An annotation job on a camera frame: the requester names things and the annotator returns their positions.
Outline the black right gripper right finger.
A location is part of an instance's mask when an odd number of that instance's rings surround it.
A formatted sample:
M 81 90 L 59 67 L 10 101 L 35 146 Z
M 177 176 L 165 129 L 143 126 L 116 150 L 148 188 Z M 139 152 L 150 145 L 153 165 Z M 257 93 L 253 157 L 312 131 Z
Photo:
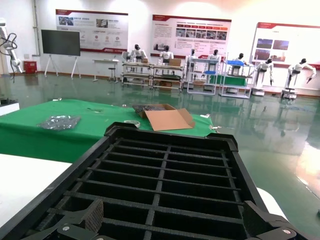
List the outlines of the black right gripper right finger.
M 243 224 L 250 240 L 309 240 L 280 215 L 260 210 L 253 202 L 245 201 Z

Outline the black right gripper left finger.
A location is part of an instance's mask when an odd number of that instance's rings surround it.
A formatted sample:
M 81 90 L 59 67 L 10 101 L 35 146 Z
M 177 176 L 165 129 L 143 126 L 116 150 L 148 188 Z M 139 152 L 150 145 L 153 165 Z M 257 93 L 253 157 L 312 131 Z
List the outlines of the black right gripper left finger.
M 94 200 L 84 210 L 67 213 L 45 237 L 46 240 L 102 240 L 103 202 Z

